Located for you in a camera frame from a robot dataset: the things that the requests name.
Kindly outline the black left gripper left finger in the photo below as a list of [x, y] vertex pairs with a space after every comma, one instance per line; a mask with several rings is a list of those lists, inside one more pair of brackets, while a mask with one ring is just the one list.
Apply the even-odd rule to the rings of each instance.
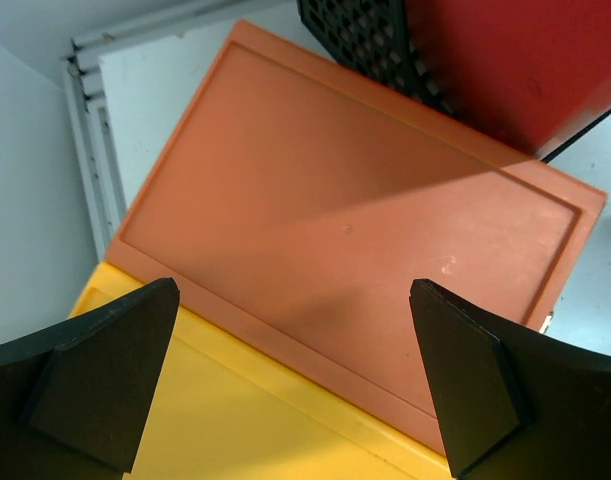
[[160, 278], [0, 344], [0, 479], [131, 472], [178, 308]]

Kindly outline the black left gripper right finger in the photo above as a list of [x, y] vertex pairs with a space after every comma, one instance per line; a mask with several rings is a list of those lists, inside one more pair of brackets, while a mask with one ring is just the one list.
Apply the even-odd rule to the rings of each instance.
[[611, 356], [428, 279], [410, 308], [455, 479], [611, 479]]

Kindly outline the red notebook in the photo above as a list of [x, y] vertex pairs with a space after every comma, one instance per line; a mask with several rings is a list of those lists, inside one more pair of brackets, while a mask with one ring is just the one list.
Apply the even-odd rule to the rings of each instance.
[[544, 157], [611, 109], [611, 1], [408, 1], [422, 61], [462, 122]]

